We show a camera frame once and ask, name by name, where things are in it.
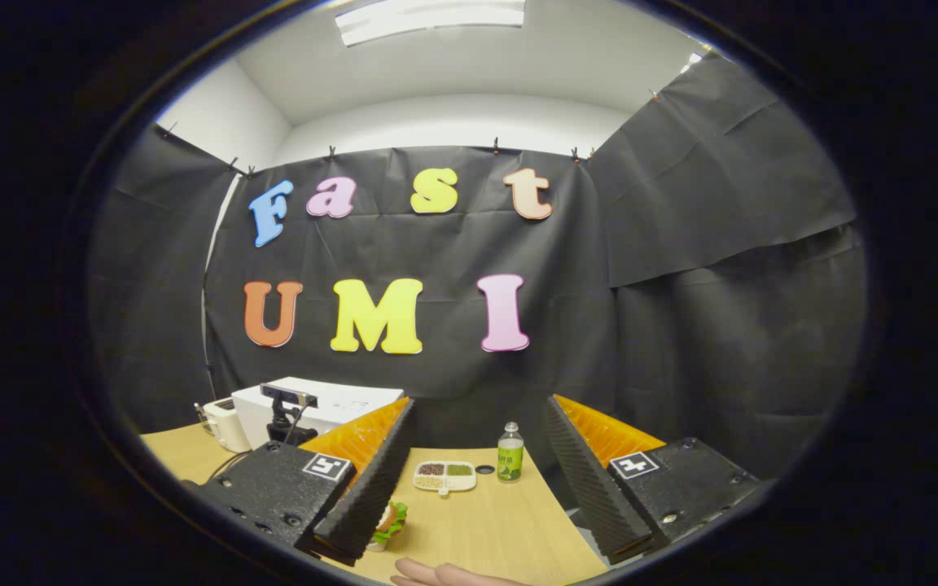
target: ceiling light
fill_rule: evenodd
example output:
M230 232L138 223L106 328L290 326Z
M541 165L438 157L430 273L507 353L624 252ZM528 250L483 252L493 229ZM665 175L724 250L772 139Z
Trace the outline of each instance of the ceiling light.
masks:
M524 26L524 0L383 0L335 17L347 47L438 26Z

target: white tray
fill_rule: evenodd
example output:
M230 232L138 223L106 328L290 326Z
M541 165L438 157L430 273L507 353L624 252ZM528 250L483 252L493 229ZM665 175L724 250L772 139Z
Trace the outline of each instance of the white tray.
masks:
M425 464L441 464L444 467L444 474L418 474L421 466ZM465 476L451 476L447 475L447 466L450 464L459 464L469 468L470 474ZM419 486L420 479L439 479L440 486L428 487L428 486ZM414 465L414 476L412 478L412 484L414 488L419 490L436 490L440 493L440 497L447 497L447 493L453 490L469 490L476 486L476 470L473 470L473 465L469 462L449 462L449 461L439 461L439 460L428 460L427 462L420 462Z

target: white ceiling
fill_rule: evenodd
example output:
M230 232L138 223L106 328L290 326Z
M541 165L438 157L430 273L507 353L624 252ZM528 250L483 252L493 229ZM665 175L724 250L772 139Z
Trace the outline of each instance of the white ceiling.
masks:
M617 0L526 0L524 28L453 27L347 48L333 2L276 29L238 63L293 125L362 105L443 94L518 94L635 112L697 41Z

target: foam letter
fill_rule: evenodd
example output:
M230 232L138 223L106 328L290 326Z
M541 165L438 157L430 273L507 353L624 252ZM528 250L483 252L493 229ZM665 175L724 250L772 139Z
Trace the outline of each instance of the foam letter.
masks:
M537 188L548 189L548 179L535 177L535 170L520 169L506 175L507 186L513 186L513 207L529 220L544 220L552 214L548 203L537 202Z
M480 342L487 352L522 350L531 343L520 331L516 311L516 290L523 284L518 274L492 274L476 282L487 297L487 338Z
M306 201L306 212L310 216L327 214L332 218L344 218L353 211L353 190L357 183L349 177L324 179L317 185L317 195Z
M375 350L384 328L383 352L417 355L422 351L422 342L414 337L414 301L421 290L422 282L417 279L398 278L390 283L376 308L361 279L347 278L337 282L339 325L335 328L331 349L356 352L360 347L357 338L353 337L353 327L356 326L368 352Z
M245 334L258 345L280 348L291 340L291 333L295 331L295 297L302 292L302 285L285 281L277 286L277 292L280 293L280 320L275 330L267 330L263 326L263 310L269 292L268 282L245 283Z
M427 169L414 177L414 193L410 206L419 214L443 214L458 203L458 182L453 169Z
M284 194L291 193L291 181L282 181L263 195L256 197L248 205L249 210L256 216L256 248L277 238L283 226L274 221L273 216L283 218L287 212L287 201Z

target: white printer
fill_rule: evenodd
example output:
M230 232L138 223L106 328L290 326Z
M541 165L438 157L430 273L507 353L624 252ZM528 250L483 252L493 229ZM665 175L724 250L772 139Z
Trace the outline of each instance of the white printer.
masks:
M298 426L317 430L321 435L403 397L402 389L336 385L294 376L280 378L267 385L316 396L317 407L303 409ZM267 442L270 439L267 423L273 420L273 398L264 396L258 385L234 391L230 397L238 409L238 420L251 448L256 449ZM296 407L287 402L286 406Z

